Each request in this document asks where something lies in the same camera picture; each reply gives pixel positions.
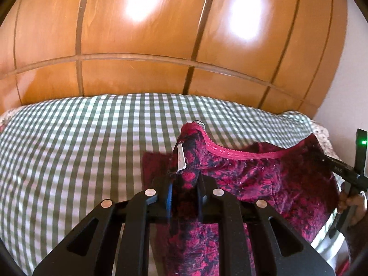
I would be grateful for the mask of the right forearm dark sleeve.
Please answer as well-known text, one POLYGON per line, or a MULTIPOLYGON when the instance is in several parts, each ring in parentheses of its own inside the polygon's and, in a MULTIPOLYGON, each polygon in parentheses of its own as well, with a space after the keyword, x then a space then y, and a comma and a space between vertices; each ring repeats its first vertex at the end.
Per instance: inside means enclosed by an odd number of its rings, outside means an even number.
POLYGON ((349 260, 352 264, 367 245, 367 219, 363 218, 356 225, 348 227, 344 236, 348 245, 349 260))

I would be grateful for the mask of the person right hand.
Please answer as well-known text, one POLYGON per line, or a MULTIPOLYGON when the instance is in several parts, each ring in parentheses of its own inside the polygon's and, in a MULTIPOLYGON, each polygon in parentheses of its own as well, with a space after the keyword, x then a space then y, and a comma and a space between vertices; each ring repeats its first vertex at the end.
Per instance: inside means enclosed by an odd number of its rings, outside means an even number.
POLYGON ((350 218, 348 226, 355 226, 367 213, 367 198, 365 193, 358 193, 349 197, 347 193, 341 191, 339 194, 337 212, 342 214, 348 209, 348 207, 353 209, 353 214, 350 218))

